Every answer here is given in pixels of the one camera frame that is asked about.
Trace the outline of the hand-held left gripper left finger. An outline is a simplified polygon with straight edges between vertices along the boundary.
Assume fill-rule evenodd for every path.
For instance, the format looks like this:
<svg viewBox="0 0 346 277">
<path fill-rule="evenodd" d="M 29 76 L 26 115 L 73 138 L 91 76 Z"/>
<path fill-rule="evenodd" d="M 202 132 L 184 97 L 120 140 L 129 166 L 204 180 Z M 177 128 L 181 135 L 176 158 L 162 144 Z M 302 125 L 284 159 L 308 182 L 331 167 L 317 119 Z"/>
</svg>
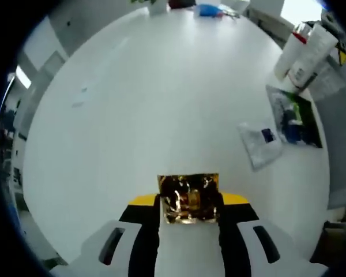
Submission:
<svg viewBox="0 0 346 277">
<path fill-rule="evenodd" d="M 81 276 L 154 276 L 159 247 L 159 196 L 138 197 L 81 247 Z"/>
</svg>

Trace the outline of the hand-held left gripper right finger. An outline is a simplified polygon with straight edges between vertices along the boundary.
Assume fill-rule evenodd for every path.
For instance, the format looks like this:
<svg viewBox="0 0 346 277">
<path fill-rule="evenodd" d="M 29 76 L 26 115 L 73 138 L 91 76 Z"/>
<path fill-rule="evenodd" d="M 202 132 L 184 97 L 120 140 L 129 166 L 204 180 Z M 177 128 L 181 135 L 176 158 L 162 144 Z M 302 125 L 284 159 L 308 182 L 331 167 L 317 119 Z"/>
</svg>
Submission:
<svg viewBox="0 0 346 277">
<path fill-rule="evenodd" d="M 258 217 L 242 196 L 220 193 L 219 245 L 225 276 L 307 276 L 291 237 Z"/>
</svg>

